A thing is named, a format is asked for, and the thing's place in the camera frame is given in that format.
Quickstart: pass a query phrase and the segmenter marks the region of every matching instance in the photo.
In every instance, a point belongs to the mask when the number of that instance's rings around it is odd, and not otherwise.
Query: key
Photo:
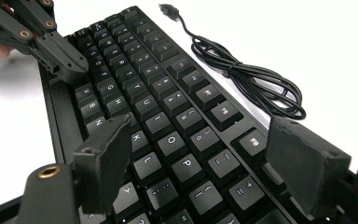
[[[173,85],[172,81],[168,77],[164,77],[159,81],[153,83],[151,92],[158,101],[164,99],[170,94],[176,92],[178,89]]]
[[[229,101],[225,101],[214,107],[207,116],[214,127],[220,132],[224,131],[235,122],[243,118],[243,115]]]
[[[218,188],[224,187],[244,171],[228,149],[208,160],[206,170]]]
[[[135,161],[131,165],[131,168],[140,188],[151,184],[165,174],[165,171],[154,152],[150,152],[138,161]]]
[[[191,95],[209,84],[208,80],[199,72],[194,71],[187,76],[179,79],[179,84],[185,89],[187,94]]]
[[[240,221],[244,221],[266,205],[266,194],[249,175],[230,188],[225,195]]]
[[[162,224],[194,224],[188,212],[183,209],[172,217],[169,217]]]
[[[101,110],[100,103],[98,103],[97,100],[91,101],[87,105],[82,106],[80,108],[80,112],[84,124],[90,123],[103,116],[103,111]]]
[[[248,165],[254,166],[265,158],[267,138],[260,131],[252,130],[232,143],[232,146]]]
[[[150,224],[150,221],[147,218],[147,215],[145,213],[142,213],[138,217],[128,222],[128,224]]]
[[[160,111],[161,108],[151,95],[148,95],[146,98],[136,103],[133,108],[133,112],[140,122],[150,119]]]
[[[146,191],[146,195],[154,218],[166,215],[179,203],[179,195],[169,178],[152,186]]]
[[[172,166],[172,171],[178,180],[181,191],[187,190],[193,185],[199,183],[206,176],[200,164],[194,158],[193,154],[188,154]]]
[[[93,133],[95,133],[98,128],[105,122],[104,117],[99,117],[96,120],[93,120],[92,122],[88,123],[86,125],[87,135],[90,136]]]
[[[181,134],[184,138],[190,136],[192,133],[206,125],[205,120],[194,107],[190,107],[185,112],[180,113],[173,119],[172,122],[177,128],[179,134]]]
[[[182,77],[188,75],[192,71],[195,70],[193,65],[186,59],[181,59],[175,63],[172,63],[167,70],[171,73],[171,75],[176,79],[181,79]]]
[[[152,142],[159,140],[165,134],[173,131],[173,126],[167,116],[160,112],[144,123],[147,136]]]
[[[220,141],[220,138],[210,127],[195,133],[187,142],[199,161],[205,160],[224,146],[223,142]]]
[[[113,215],[116,222],[134,214],[143,207],[143,202],[136,192],[132,182],[123,185],[113,202]]]
[[[195,209],[195,215],[202,223],[208,223],[208,218],[220,213],[226,207],[222,196],[210,180],[191,191],[188,197]]]
[[[197,91],[192,97],[202,111],[209,110],[225,100],[223,95],[212,84]]]
[[[147,138],[143,131],[134,133],[131,136],[131,139],[132,139],[132,153],[130,158],[131,161],[138,160],[144,154],[152,150],[152,147],[147,141]]]
[[[156,150],[168,163],[175,161],[188,152],[188,147],[178,132],[173,132],[161,138],[156,143]]]
[[[76,100],[78,108],[81,108],[97,99],[92,85],[87,83],[76,89]]]
[[[164,98],[161,104],[162,109],[170,119],[188,109],[190,106],[191,104],[180,91],[176,91]]]
[[[129,105],[127,104],[127,102],[123,96],[119,96],[115,100],[107,103],[106,109],[107,109],[109,118],[131,112]]]

